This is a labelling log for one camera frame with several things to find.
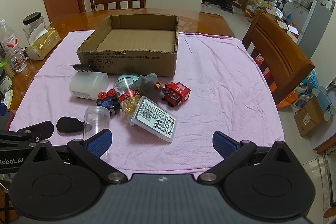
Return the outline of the black oval case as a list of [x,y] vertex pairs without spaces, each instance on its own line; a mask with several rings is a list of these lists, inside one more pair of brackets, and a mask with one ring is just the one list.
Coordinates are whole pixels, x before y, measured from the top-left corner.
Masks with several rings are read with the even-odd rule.
[[67,134],[82,131],[84,122],[72,117],[61,117],[56,123],[58,132]]

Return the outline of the clear plastic jar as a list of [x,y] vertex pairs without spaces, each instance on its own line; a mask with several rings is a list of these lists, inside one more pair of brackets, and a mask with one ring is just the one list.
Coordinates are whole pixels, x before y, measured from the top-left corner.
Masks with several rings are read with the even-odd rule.
[[109,157],[108,149],[112,145],[112,133],[109,129],[110,112],[102,106],[90,106],[85,110],[84,114],[84,140],[93,137],[102,130],[107,130],[102,136],[95,140],[93,152],[95,155],[100,155],[101,159],[107,160]]

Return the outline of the black blue toy train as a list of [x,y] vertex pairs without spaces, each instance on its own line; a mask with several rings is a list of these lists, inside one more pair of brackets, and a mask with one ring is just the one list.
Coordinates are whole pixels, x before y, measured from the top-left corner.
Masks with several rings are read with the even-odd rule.
[[96,105],[109,110],[111,116],[116,115],[120,110],[120,103],[114,89],[109,89],[107,92],[100,92],[96,100]]

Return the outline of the white plastic bottle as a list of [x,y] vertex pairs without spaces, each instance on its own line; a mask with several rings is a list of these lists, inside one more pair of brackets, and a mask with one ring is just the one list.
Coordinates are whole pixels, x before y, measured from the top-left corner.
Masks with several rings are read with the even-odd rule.
[[69,84],[69,91],[77,98],[96,100],[100,92],[107,91],[108,86],[106,73],[77,72]]

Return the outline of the jar of yellow capsules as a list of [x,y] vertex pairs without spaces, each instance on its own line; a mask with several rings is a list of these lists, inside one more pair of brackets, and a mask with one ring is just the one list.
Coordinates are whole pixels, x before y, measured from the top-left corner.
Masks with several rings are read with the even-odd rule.
[[114,90],[122,112],[130,117],[134,114],[141,98],[139,90],[135,87],[131,77],[119,79],[114,83]]

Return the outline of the red toy train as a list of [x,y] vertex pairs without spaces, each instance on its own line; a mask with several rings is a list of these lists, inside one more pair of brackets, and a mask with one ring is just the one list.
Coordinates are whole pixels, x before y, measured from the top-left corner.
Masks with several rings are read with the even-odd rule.
[[179,106],[185,102],[189,98],[191,92],[187,86],[180,82],[167,83],[162,91],[164,94],[162,100],[166,101],[171,107]]

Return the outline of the light blue round case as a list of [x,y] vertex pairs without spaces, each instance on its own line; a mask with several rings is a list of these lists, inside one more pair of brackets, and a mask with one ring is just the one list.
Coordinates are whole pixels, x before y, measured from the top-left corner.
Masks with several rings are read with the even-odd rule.
[[125,78],[132,79],[133,82],[135,82],[135,81],[138,80],[139,75],[135,74],[135,73],[124,73],[124,74],[120,75],[117,80],[119,81],[119,80],[125,79]]

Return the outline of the grey plush toy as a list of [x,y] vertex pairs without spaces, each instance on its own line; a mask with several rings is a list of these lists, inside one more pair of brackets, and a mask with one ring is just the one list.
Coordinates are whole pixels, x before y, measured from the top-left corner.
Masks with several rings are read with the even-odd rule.
[[155,73],[150,73],[147,76],[140,75],[133,86],[142,96],[146,96],[152,101],[160,100],[165,96],[163,86]]

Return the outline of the cardboard box on floor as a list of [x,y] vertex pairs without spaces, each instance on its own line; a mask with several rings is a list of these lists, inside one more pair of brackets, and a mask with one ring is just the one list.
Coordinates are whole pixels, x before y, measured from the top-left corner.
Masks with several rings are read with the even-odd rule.
[[297,112],[294,116],[299,134],[306,137],[324,121],[324,113],[317,101],[316,97],[312,97],[310,101]]

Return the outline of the gold tissue pack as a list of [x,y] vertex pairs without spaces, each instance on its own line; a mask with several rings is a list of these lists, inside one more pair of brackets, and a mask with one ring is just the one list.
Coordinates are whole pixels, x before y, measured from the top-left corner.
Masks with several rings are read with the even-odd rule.
[[50,28],[32,46],[26,48],[26,53],[30,60],[42,61],[58,45],[60,40],[58,31]]

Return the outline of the water bottle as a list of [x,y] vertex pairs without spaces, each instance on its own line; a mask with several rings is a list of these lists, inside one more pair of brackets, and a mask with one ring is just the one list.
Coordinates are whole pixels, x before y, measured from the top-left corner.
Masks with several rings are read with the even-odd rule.
[[6,24],[4,19],[1,20],[0,25],[1,46],[3,46],[6,57],[9,59],[15,72],[21,73],[26,69],[27,63],[14,30]]

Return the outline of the wooden chair on right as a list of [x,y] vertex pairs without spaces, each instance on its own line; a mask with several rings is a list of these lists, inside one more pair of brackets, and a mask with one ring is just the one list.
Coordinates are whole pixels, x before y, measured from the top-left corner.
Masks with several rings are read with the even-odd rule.
[[269,68],[271,75],[266,82],[269,86],[276,85],[271,91],[275,104],[283,101],[314,69],[312,61],[262,9],[256,13],[242,43],[246,49],[251,44],[255,46],[252,59],[258,54],[263,57],[261,71]]

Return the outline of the clear jar black lid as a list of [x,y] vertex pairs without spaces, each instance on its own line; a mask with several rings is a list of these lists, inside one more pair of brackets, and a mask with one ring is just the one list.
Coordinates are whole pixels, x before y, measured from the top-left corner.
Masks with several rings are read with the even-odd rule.
[[48,31],[45,26],[45,20],[39,11],[23,19],[23,30],[29,46],[33,45],[38,38]]

